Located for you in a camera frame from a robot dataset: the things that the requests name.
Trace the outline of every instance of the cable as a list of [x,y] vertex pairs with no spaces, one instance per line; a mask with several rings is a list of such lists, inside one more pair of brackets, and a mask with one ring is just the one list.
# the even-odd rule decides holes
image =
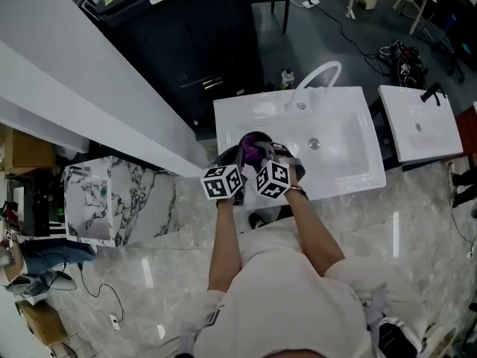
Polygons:
[[98,298],[99,295],[101,294],[101,288],[102,288],[103,286],[107,286],[108,288],[110,288],[110,289],[114,292],[114,294],[116,295],[116,298],[118,298],[119,306],[121,307],[121,319],[118,320],[118,324],[121,324],[122,321],[124,320],[124,307],[122,307],[121,300],[119,299],[119,296],[118,296],[118,293],[116,293],[116,290],[114,290],[114,288],[113,288],[111,285],[108,285],[108,284],[106,284],[106,283],[102,283],[102,284],[99,286],[98,294],[97,294],[97,295],[93,295],[93,294],[89,291],[89,289],[88,289],[88,287],[86,286],[86,284],[84,283],[83,267],[82,267],[82,266],[81,266],[81,268],[80,268],[80,273],[81,273],[81,281],[83,281],[84,289],[86,289],[86,291],[89,293],[90,296],[92,296],[92,297],[94,297],[94,298]]
[[[298,4],[296,4],[293,0],[291,0],[291,2],[296,5],[297,7],[302,7],[302,8],[305,8],[304,6],[300,6]],[[361,48],[359,48],[359,45],[354,41],[354,40],[351,40],[346,34],[344,34],[344,31],[343,31],[343,22],[341,22],[340,20],[336,19],[335,17],[333,17],[332,15],[330,15],[328,12],[326,12],[322,7],[320,7],[319,5],[315,5],[316,8],[318,8],[321,12],[323,12],[324,14],[326,14],[331,20],[337,22],[339,25],[340,25],[340,32],[341,32],[341,36],[343,36],[343,38],[346,40],[346,41],[349,41],[350,43],[352,43],[356,49],[358,49],[358,52],[363,56],[363,59],[365,61],[365,63],[367,63],[376,73],[379,73],[380,75],[384,75],[385,77],[389,77],[390,73],[386,73],[384,72],[382,69],[381,69],[381,61],[380,59],[374,55],[374,54],[371,54],[371,53],[364,53]],[[376,60],[378,61],[378,66],[379,66],[379,70],[372,64],[369,62],[369,60]]]
[[459,227],[457,226],[457,222],[455,220],[455,217],[454,217],[454,207],[451,208],[450,210],[450,214],[452,216],[452,220],[454,221],[454,226],[455,226],[455,229],[457,230],[457,233],[459,234],[459,236],[466,242],[468,242],[470,244],[470,250],[472,250],[473,246],[474,246],[474,242],[475,240],[477,239],[477,236],[475,236],[473,238],[473,240],[469,240],[467,237],[464,237],[464,235],[460,232],[459,230]]
[[71,293],[71,291],[68,292],[68,293],[69,293],[71,296],[73,296],[74,298],[76,298],[77,300],[83,302],[83,303],[84,303],[88,308],[90,308],[93,312],[98,312],[98,313],[101,313],[102,315],[104,315],[104,317],[106,317],[106,321],[110,322],[110,318],[109,318],[109,316],[108,316],[105,312],[102,312],[102,311],[100,311],[100,310],[91,308],[91,306],[88,305],[88,303],[87,303],[85,300],[82,300],[81,298],[76,297],[75,295],[73,295],[73,294]]
[[294,2],[293,0],[290,0],[291,3],[295,6],[295,7],[299,7],[299,8],[306,8],[304,5],[299,5],[297,4],[296,2]]
[[[48,259],[46,258],[46,256],[48,256],[49,254],[57,254],[57,255],[60,255],[62,258],[63,258],[63,261],[64,261],[64,265],[63,265],[63,270],[61,271],[61,273],[64,273],[68,263],[66,262],[66,258],[61,254],[61,253],[58,253],[58,252],[50,252],[50,253],[47,253],[47,254],[41,254],[40,252],[38,251],[35,251],[33,249],[30,249],[28,248],[26,245],[25,245],[25,249],[28,249],[29,251],[32,251],[34,252],[35,254],[38,254],[40,255],[41,257],[43,257],[46,262],[49,264],[50,262],[48,261]],[[54,274],[54,279],[50,282],[50,285],[48,285],[48,287],[44,290],[41,290],[39,291],[38,293],[35,293],[34,295],[23,295],[22,293],[19,293],[19,296],[22,297],[22,298],[32,298],[32,297],[35,297],[37,295],[42,295],[44,293],[46,293],[48,290],[50,290],[51,286],[54,284],[54,282],[56,281],[56,279],[59,277],[59,275],[53,270],[53,268],[56,267],[56,266],[52,266],[50,268],[51,271],[53,271],[53,274]]]

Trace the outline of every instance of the tile floor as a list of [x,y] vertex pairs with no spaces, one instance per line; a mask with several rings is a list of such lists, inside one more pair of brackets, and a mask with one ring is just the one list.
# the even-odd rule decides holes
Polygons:
[[[457,172],[467,159],[456,161]],[[313,203],[347,257],[376,255],[396,266],[423,293],[429,321],[460,324],[476,290],[477,256],[457,234],[448,205],[446,165],[434,163],[410,172],[387,172],[382,189]],[[460,231],[472,239],[477,223],[473,203],[455,210]],[[100,298],[83,288],[76,266],[67,272],[79,283],[73,292],[52,292],[69,333],[90,341],[99,357],[155,357],[163,328],[181,300],[203,291],[211,256],[215,204],[203,196],[198,180],[177,179],[180,232],[123,248],[100,247],[84,267],[91,291],[112,285],[124,306],[121,331],[107,315],[120,315],[110,289]],[[247,214],[236,209],[237,230],[248,230]]]

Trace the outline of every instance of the wrist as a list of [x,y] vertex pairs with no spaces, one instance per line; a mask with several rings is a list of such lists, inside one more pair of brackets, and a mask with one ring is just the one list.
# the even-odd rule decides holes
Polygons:
[[308,195],[306,194],[305,190],[297,184],[292,184],[291,187],[285,192],[284,196],[287,201],[289,201],[289,199],[293,199],[295,197],[297,198],[300,196],[308,200]]
[[217,209],[219,208],[232,208],[233,200],[230,199],[219,199],[217,200]]

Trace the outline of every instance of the cardboard box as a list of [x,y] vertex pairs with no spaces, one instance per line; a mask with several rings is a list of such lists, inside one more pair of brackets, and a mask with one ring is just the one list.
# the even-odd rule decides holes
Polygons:
[[6,174],[26,172],[55,165],[54,145],[14,128],[0,129],[4,137],[4,171]]
[[22,301],[18,303],[18,308],[33,334],[45,346],[61,343],[68,338],[57,311],[46,302],[41,301],[32,306]]

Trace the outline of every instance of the purple object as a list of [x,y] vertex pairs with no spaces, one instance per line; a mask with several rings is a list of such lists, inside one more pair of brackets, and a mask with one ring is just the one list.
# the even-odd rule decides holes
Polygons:
[[241,146],[244,149],[244,161],[250,166],[255,166],[257,163],[261,163],[265,155],[255,147],[256,136],[247,135],[241,140]]

